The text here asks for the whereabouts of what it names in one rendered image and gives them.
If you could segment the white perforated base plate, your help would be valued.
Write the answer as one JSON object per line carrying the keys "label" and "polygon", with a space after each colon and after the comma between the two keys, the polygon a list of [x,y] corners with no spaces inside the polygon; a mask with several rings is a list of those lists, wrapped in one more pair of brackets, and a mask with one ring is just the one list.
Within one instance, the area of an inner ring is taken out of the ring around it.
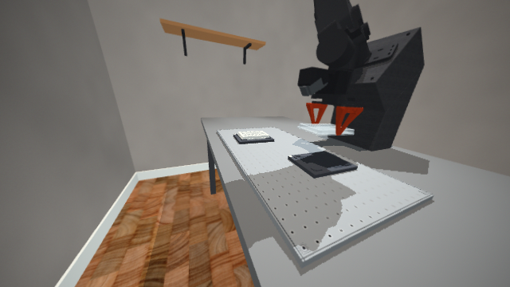
{"label": "white perforated base plate", "polygon": [[[239,144],[233,137],[253,131],[274,142]],[[279,128],[217,133],[301,269],[434,197]],[[313,178],[288,159],[318,151],[358,168]]]}

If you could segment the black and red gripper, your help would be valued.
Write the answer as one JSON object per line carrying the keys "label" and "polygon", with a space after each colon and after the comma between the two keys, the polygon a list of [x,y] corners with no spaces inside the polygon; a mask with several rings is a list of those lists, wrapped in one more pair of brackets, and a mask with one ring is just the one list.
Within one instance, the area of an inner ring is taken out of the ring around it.
{"label": "black and red gripper", "polygon": [[[321,103],[321,101],[312,101],[311,103],[306,103],[312,124],[318,124],[320,122],[328,104],[329,105],[337,105],[336,119],[335,119],[335,133],[337,136],[340,136],[343,133],[343,131],[346,129],[346,127],[349,125],[349,123],[352,122],[363,111],[363,108],[359,108],[359,106],[357,104],[343,104],[343,102],[345,102],[347,100],[359,102],[360,97],[361,97],[361,96],[353,96],[353,95],[347,94],[350,83],[351,83],[351,78],[353,75],[352,71],[348,71],[348,72],[351,72],[351,76],[350,76],[350,80],[348,82],[347,91],[346,91],[345,95],[344,94],[317,94],[317,93],[314,93],[311,98],[312,99],[315,99],[315,98],[322,99],[322,103]],[[343,101],[343,100],[345,100],[345,101]],[[316,122],[315,122],[314,111],[313,111],[314,108],[319,109],[318,116],[316,118]],[[341,127],[343,118],[346,113],[350,113],[350,115],[348,116],[348,118],[345,120],[343,126]]]}

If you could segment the white well plate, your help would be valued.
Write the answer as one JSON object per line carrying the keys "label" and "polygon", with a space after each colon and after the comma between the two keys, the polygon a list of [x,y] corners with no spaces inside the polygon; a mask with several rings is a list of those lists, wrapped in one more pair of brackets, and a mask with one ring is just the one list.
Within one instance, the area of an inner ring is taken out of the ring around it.
{"label": "white well plate", "polygon": [[[334,124],[300,124],[297,128],[316,136],[336,136]],[[354,134],[354,129],[346,128],[341,136]]]}

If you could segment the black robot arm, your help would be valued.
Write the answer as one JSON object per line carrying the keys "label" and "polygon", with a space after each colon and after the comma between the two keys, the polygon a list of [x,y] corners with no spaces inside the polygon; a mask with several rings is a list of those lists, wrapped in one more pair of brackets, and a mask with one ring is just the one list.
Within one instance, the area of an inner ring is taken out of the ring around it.
{"label": "black robot arm", "polygon": [[368,23],[363,23],[359,4],[352,7],[350,0],[313,1],[319,41],[316,56],[328,69],[300,69],[298,86],[302,96],[345,95],[351,76],[348,70],[354,72],[354,69],[391,59],[398,43],[370,51],[367,40],[371,32]]}

